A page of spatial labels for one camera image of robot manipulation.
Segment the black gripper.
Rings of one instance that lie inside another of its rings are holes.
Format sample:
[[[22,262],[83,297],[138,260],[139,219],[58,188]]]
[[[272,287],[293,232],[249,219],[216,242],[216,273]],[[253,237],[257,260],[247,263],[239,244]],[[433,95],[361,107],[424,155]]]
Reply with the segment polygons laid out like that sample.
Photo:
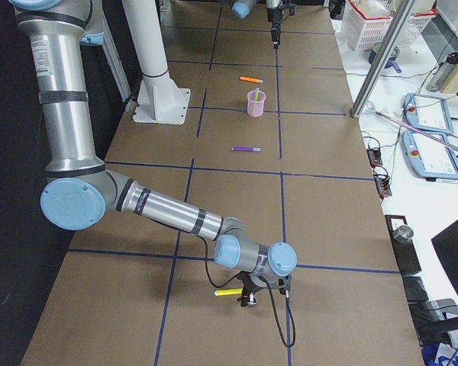
[[[238,302],[241,307],[254,307],[257,305],[255,293],[263,289],[267,290],[268,285],[261,281],[259,278],[253,278],[249,273],[242,272],[240,274],[240,280],[243,283],[243,289],[241,295],[238,298]]]
[[[272,24],[271,38],[274,49],[279,48],[281,41],[280,23],[283,20],[285,0],[266,0],[267,20]]]

